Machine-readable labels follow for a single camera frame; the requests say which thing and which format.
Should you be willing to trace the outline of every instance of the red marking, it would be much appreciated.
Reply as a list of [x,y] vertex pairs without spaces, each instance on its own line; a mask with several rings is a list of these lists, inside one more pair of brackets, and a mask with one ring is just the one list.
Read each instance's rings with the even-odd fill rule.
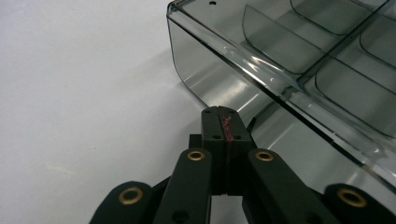
[[221,119],[224,125],[224,133],[227,138],[227,142],[233,141],[233,135],[231,134],[230,120],[231,116],[229,115],[227,118],[224,115],[221,115]]

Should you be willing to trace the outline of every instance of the transparent plastic tray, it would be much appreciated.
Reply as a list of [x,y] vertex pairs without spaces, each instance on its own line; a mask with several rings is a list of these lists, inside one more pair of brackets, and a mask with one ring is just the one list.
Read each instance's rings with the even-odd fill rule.
[[175,66],[204,103],[238,110],[254,130],[285,108],[394,196],[395,2],[175,1]]

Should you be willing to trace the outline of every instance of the black mechanical linkage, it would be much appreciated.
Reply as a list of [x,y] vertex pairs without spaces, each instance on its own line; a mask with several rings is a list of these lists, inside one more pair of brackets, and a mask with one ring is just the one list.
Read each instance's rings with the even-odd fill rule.
[[191,134],[171,177],[158,185],[127,182],[110,191],[91,224],[206,224],[212,195],[242,196],[249,224],[396,223],[364,191],[336,184],[321,195],[275,152],[259,149],[236,111],[209,107],[202,134]]

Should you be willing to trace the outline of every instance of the brass screw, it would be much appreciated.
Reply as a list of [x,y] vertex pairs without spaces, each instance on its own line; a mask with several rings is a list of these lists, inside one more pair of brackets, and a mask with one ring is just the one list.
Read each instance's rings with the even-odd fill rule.
[[[125,194],[129,192],[135,192],[136,196],[134,196],[133,198],[125,198]],[[142,198],[143,198],[143,191],[138,187],[132,187],[122,191],[122,193],[119,196],[119,201],[124,205],[130,205],[139,202],[140,199]]]
[[274,156],[269,152],[260,151],[256,153],[256,158],[261,161],[272,161]]
[[201,161],[205,157],[205,153],[202,151],[192,151],[190,152],[187,157],[192,161]]
[[354,207],[365,207],[367,201],[352,189],[339,189],[337,196],[344,202]]

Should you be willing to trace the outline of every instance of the white surface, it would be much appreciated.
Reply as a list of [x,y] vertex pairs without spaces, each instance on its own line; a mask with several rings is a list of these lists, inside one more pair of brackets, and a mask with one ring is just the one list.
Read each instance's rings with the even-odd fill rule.
[[[172,174],[204,106],[173,65],[167,4],[0,1],[0,223],[88,223],[117,185]],[[230,204],[212,223],[244,219]]]

